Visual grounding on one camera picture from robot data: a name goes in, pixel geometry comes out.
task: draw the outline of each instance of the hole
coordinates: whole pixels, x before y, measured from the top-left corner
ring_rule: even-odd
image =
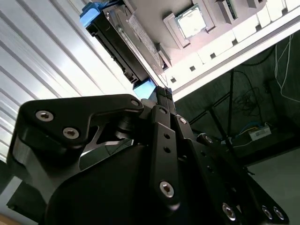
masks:
[[[214,172],[214,170],[208,165],[207,166],[207,169],[208,169],[208,171],[210,172],[210,173],[213,173]]]
[[[171,150],[168,147],[164,147],[166,153],[171,153]]]
[[[211,57],[211,59],[213,59],[213,58],[215,58],[215,57],[216,57],[216,54],[215,54],[215,53],[213,53],[213,54],[211,54],[211,55],[210,55],[210,57]]]
[[[166,139],[170,139],[170,136],[168,134],[164,134]]]
[[[237,44],[238,44],[238,40],[237,40],[237,39],[234,39],[234,40],[232,41],[232,45],[235,46],[235,45],[237,45]]]
[[[70,135],[70,136],[74,136],[74,135],[75,135],[75,131],[73,131],[73,130],[68,130],[68,131],[67,131],[67,134]]]
[[[41,113],[41,117],[44,119],[48,119],[49,115],[47,113],[43,112],[43,113]]]
[[[175,83],[177,80],[174,78],[174,77],[172,77],[172,79],[171,79],[171,82],[172,83]]]
[[[167,111],[163,108],[159,108],[159,110],[163,113],[163,114],[167,114]]]
[[[196,70],[196,68],[195,68],[194,66],[191,66],[189,69],[190,69],[192,72],[193,72],[194,70]]]
[[[287,10],[287,8],[284,8],[281,12],[282,12],[282,15],[286,15],[288,13],[288,10]]]
[[[262,26],[259,24],[255,27],[256,31],[260,31],[262,29]]]
[[[135,106],[138,106],[138,105],[139,105],[138,101],[136,101],[136,100],[134,100],[134,99],[131,100],[131,103],[134,104]]]
[[[169,187],[169,185],[167,185],[167,184],[164,184],[164,190],[166,191],[166,192],[170,192],[170,187]]]

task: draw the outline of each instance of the corrugated metal wall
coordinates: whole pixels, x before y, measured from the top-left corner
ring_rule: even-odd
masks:
[[[132,85],[79,23],[80,0],[0,0],[0,159],[17,112],[34,99],[131,93]]]

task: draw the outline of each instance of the white metal panel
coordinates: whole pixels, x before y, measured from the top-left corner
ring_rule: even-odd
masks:
[[[0,159],[21,104],[130,93],[132,84],[79,23],[80,0],[0,0]]]
[[[178,85],[180,87],[173,91],[174,101],[204,86],[298,30],[300,30],[300,7],[234,45],[209,63],[203,64],[196,78],[187,83],[181,83]]]

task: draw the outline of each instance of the metal bracket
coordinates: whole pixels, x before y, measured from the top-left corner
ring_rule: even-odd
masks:
[[[152,109],[153,145],[150,188],[159,213],[169,215],[180,205],[176,134],[170,129],[170,113],[160,105]]]

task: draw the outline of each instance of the metal rod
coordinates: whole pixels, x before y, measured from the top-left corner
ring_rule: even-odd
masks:
[[[231,121],[233,115],[233,78],[234,78],[234,70],[231,70],[230,75],[230,91],[229,91],[229,111],[228,111],[228,127],[227,127],[227,135],[230,136],[231,133]]]
[[[224,96],[222,96],[220,99],[218,99],[213,106],[216,107],[217,105],[221,104],[223,101],[225,101],[230,95],[230,93],[228,92],[227,94],[225,94]],[[196,123],[199,119],[201,119],[203,116],[205,116],[207,114],[207,110],[203,111],[202,113],[200,113],[199,115],[197,115],[195,118],[193,118],[189,124],[192,125],[194,123]]]
[[[211,115],[212,119],[214,120],[214,122],[217,126],[217,129],[221,133],[223,140],[226,140],[227,139],[227,134],[225,133],[225,131],[224,131],[220,121],[218,120],[214,110],[212,108],[210,108],[208,111],[210,112],[210,115]]]
[[[235,152],[234,152],[233,146],[232,146],[232,144],[230,143],[230,141],[228,139],[228,135],[225,133],[225,131],[224,131],[220,121],[218,120],[213,108],[210,108],[208,111],[210,112],[210,115],[211,115],[212,119],[214,120],[219,132],[221,133],[223,140],[225,140],[225,143],[226,143],[226,146],[228,147],[229,152],[232,154],[232,156],[235,159],[238,159]]]

